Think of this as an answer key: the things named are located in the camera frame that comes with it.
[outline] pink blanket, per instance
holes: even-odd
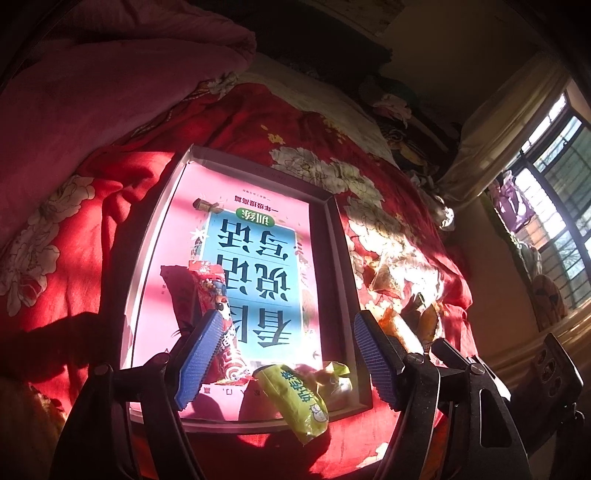
[[[0,95],[0,249],[93,150],[255,52],[252,32],[180,0],[85,0],[61,26],[126,40],[45,53]]]

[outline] purple cloth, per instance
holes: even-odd
[[[516,233],[535,215],[530,202],[513,182],[511,172],[505,173],[502,185],[495,180],[488,190],[496,211],[499,212],[510,232]]]

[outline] yellow snack packet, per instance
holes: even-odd
[[[302,444],[326,431],[329,414],[324,401],[295,371],[286,365],[270,365],[253,376]]]

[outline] red snack package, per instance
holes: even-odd
[[[238,347],[236,329],[226,296],[224,270],[221,265],[207,261],[189,262],[189,270],[193,275],[201,313],[208,310],[220,311],[225,332],[203,382],[245,385],[251,378],[251,372]]]

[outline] curtain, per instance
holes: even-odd
[[[569,74],[540,51],[507,80],[462,128],[458,154],[437,182],[446,202],[462,207],[509,164],[566,88]]]

